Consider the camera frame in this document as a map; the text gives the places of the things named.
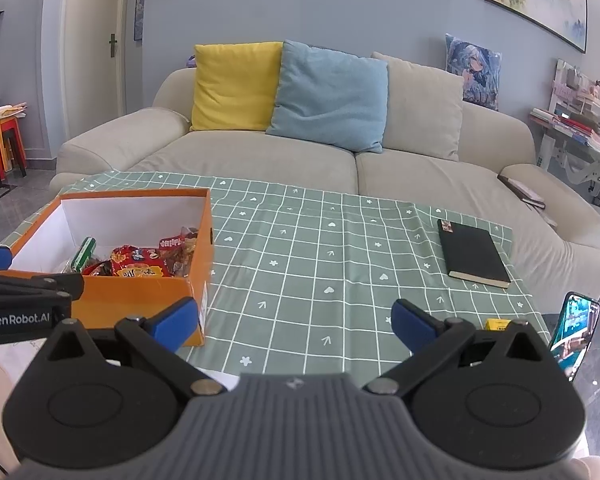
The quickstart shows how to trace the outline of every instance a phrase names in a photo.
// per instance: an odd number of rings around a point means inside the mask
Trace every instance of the open cardboard box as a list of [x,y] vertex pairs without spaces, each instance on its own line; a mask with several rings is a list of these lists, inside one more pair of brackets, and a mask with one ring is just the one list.
[[85,237],[96,240],[95,254],[108,258],[122,245],[156,248],[182,227],[199,229],[186,278],[85,276],[84,292],[72,316],[86,328],[108,328],[129,314],[151,317],[171,303],[192,296],[200,324],[187,345],[204,342],[207,282],[213,263],[211,200],[208,189],[119,190],[56,197],[11,248],[6,273],[30,276],[58,272]]

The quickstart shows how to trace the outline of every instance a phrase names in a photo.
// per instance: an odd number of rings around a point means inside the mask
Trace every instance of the phone screen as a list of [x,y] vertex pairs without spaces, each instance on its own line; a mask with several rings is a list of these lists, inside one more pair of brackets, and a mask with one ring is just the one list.
[[574,293],[564,300],[549,350],[570,381],[589,348],[599,315],[597,301]]

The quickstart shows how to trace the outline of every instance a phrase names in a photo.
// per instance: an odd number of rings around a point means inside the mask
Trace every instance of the beige pillow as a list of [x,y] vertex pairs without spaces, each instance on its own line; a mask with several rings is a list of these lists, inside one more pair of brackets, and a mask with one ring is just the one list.
[[388,63],[389,101],[382,146],[458,160],[462,127],[459,75],[374,52]]

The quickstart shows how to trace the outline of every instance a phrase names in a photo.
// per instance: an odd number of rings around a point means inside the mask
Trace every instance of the door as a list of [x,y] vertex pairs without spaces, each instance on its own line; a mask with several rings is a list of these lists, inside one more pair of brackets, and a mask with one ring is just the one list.
[[64,123],[76,137],[124,113],[125,0],[64,0]]

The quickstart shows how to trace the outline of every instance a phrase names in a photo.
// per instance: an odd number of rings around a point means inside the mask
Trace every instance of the green checkered tablecloth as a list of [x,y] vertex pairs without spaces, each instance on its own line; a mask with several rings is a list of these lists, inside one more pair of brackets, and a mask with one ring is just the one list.
[[[512,231],[430,206],[234,178],[109,171],[64,192],[211,189],[215,262],[206,343],[179,355],[229,374],[350,372],[357,384],[408,357],[391,330],[406,298],[439,319],[525,317],[548,332],[511,265]],[[10,235],[13,244],[30,225]],[[437,218],[487,229],[507,290],[450,278]]]

